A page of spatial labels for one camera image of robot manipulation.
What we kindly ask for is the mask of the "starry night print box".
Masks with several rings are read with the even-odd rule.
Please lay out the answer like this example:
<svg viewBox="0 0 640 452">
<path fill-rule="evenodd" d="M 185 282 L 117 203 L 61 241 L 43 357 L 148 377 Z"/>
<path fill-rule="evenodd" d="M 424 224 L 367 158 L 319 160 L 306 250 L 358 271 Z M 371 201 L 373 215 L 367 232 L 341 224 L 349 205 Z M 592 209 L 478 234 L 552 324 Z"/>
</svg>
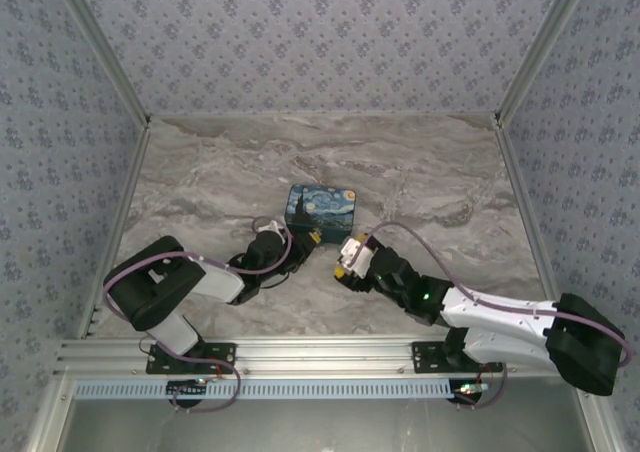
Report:
<svg viewBox="0 0 640 452">
<path fill-rule="evenodd" d="M 340 244 L 353 230 L 356 192 L 352 189 L 294 184 L 284 212 L 292 233 L 319 233 L 322 242 Z"/>
</svg>

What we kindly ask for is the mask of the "black right controller board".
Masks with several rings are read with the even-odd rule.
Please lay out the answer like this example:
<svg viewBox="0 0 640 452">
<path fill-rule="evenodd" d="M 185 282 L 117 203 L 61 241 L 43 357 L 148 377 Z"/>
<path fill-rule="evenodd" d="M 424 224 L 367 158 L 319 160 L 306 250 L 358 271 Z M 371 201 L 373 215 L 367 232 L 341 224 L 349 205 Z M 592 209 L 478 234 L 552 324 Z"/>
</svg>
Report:
<svg viewBox="0 0 640 452">
<path fill-rule="evenodd" d="M 453 397 L 449 401 L 466 407 L 475 407 L 482 398 L 483 393 L 489 390 L 488 384 L 466 380 L 452 380 L 450 386 Z"/>
</svg>

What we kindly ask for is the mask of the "black controller board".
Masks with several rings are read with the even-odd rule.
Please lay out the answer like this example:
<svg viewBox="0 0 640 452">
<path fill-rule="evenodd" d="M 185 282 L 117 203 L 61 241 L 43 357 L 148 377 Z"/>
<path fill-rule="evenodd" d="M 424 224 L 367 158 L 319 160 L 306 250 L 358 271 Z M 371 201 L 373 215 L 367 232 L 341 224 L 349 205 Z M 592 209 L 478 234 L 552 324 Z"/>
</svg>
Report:
<svg viewBox="0 0 640 452">
<path fill-rule="evenodd" d="M 452 380 L 450 386 L 453 397 L 449 401 L 466 407 L 475 407 L 482 398 L 483 393 L 489 390 L 488 384 L 466 380 Z"/>
<path fill-rule="evenodd" d="M 201 379 L 174 380 L 165 386 L 165 395 L 177 408 L 191 409 L 199 405 L 207 391 L 206 383 Z"/>
</svg>

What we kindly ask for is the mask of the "grey metal sheet panel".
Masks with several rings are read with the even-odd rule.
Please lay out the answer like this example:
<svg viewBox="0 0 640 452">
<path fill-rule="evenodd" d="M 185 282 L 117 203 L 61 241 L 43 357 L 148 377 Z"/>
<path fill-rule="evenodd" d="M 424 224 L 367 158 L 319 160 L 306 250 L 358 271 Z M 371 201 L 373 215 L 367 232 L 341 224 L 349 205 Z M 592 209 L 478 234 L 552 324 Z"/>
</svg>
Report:
<svg viewBox="0 0 640 452">
<path fill-rule="evenodd" d="M 551 377 L 514 376 L 485 409 L 436 399 L 243 398 L 213 413 L 88 397 L 81 380 L 47 391 L 26 452 L 630 452 L 605 401 Z"/>
</svg>

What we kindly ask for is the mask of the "black left controller board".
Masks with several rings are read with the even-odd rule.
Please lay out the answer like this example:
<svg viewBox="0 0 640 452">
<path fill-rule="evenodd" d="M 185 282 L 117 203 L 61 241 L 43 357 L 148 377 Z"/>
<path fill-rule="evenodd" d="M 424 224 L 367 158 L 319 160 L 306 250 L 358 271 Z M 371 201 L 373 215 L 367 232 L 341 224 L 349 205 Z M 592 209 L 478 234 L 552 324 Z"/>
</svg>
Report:
<svg viewBox="0 0 640 452">
<path fill-rule="evenodd" d="M 177 408 L 191 409 L 199 405 L 207 391 L 206 383 L 201 379 L 174 380 L 165 386 L 165 395 Z"/>
</svg>

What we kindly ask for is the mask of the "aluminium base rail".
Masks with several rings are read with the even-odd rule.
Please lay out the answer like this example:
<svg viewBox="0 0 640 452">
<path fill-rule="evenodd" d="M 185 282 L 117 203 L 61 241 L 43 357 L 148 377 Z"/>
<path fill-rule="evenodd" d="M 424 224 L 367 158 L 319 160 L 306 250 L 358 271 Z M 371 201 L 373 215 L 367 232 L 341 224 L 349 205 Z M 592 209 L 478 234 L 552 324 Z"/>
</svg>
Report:
<svg viewBox="0 0 640 452">
<path fill-rule="evenodd" d="M 415 336 L 231 338 L 235 367 L 245 378 L 393 378 L 414 373 Z M 71 340 L 53 366 L 57 376 L 123 378 L 145 373 L 136 339 Z"/>
</svg>

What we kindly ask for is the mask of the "aluminium left frame post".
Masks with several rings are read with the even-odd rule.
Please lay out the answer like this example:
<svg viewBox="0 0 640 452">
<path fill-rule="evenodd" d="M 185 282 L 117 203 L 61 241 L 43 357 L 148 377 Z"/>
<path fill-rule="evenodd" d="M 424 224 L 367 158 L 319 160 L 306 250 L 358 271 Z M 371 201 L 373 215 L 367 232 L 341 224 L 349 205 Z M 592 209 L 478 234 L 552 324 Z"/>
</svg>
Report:
<svg viewBox="0 0 640 452">
<path fill-rule="evenodd" d="M 149 142 L 149 117 L 146 115 L 132 83 L 127 77 L 124 68 L 121 66 L 113 47 L 109 44 L 105 33 L 99 26 L 87 0 L 63 1 L 84 37 L 89 42 L 94 56 L 102 66 L 106 76 L 114 86 L 136 126 L 136 143 L 133 148 L 131 161 L 115 208 L 103 254 L 98 262 L 96 275 L 90 288 L 88 302 L 84 308 L 77 332 L 78 339 L 86 340 L 93 336 L 91 328 L 94 313 L 103 303 L 102 284 L 104 276 L 111 267 L 115 265 L 125 220 L 133 199 L 136 183 Z"/>
</svg>

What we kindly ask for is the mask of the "aluminium frame post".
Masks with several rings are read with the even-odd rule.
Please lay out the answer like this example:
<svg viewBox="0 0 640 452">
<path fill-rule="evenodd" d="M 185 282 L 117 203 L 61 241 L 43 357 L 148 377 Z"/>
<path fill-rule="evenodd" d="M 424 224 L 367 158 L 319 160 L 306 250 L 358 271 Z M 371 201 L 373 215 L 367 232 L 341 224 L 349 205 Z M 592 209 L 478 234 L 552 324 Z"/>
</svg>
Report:
<svg viewBox="0 0 640 452">
<path fill-rule="evenodd" d="M 553 0 L 538 32 L 535 34 L 517 73 L 495 112 L 494 123 L 500 151 L 519 207 L 545 297 L 557 300 L 560 290 L 552 271 L 508 127 L 526 98 L 534 80 L 549 57 L 554 44 L 570 20 L 580 0 Z"/>
<path fill-rule="evenodd" d="M 106 76 L 114 86 L 136 126 L 136 143 L 133 148 L 131 161 L 115 208 L 103 254 L 98 262 L 96 275 L 90 288 L 88 302 L 84 308 L 77 332 L 78 339 L 86 340 L 93 336 L 91 328 L 94 313 L 103 303 L 102 284 L 104 276 L 111 267 L 115 265 L 125 220 L 133 199 L 136 183 L 149 142 L 149 117 L 146 115 L 132 83 L 127 77 L 124 68 L 121 66 L 113 47 L 109 44 L 105 33 L 99 26 L 87 0 L 63 1 L 84 37 L 89 42 L 94 56 L 102 66 Z"/>
</svg>

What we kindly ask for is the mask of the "aluminium right frame post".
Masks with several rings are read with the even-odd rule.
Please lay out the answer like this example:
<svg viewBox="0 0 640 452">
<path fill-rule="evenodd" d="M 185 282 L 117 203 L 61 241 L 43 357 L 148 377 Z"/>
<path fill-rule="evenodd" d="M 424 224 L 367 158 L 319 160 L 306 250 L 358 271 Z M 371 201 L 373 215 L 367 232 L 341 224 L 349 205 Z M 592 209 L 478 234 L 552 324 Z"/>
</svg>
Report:
<svg viewBox="0 0 640 452">
<path fill-rule="evenodd" d="M 545 297 L 557 300 L 560 290 L 552 271 L 508 127 L 526 98 L 534 80 L 549 57 L 554 44 L 570 20 L 580 0 L 553 0 L 538 32 L 535 34 L 517 73 L 495 112 L 494 123 L 500 151 L 519 207 Z"/>
</svg>

